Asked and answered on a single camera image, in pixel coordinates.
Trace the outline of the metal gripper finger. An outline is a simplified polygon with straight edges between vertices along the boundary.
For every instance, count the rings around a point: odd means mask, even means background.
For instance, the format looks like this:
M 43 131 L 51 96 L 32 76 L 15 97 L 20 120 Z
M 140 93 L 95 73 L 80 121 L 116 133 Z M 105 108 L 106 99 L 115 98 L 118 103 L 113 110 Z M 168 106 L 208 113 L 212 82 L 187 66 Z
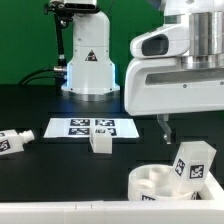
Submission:
M 172 130 L 170 126 L 168 125 L 169 121 L 169 115 L 168 114 L 158 114 L 157 115 L 157 121 L 162 130 L 164 131 L 164 140 L 167 144 L 170 144 L 172 142 L 171 140 L 171 134 Z

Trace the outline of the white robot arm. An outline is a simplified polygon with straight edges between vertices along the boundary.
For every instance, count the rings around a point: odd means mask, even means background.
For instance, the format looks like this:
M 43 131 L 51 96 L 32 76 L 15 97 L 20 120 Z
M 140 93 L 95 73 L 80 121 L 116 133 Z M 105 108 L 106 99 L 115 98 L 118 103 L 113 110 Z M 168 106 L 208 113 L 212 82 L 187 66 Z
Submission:
M 149 0 L 164 13 L 161 27 L 130 43 L 124 108 L 132 116 L 164 117 L 224 109 L 224 0 Z M 64 94 L 94 100 L 119 89 L 109 58 L 109 20 L 95 0 L 64 0 L 72 11 L 73 56 Z

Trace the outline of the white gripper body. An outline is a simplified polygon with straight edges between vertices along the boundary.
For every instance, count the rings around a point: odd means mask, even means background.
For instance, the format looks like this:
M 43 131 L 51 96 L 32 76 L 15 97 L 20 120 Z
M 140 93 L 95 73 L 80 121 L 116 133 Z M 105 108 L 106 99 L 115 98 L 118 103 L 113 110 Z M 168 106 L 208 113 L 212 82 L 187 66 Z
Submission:
M 165 24 L 131 41 L 124 107 L 132 116 L 224 109 L 224 26 Z

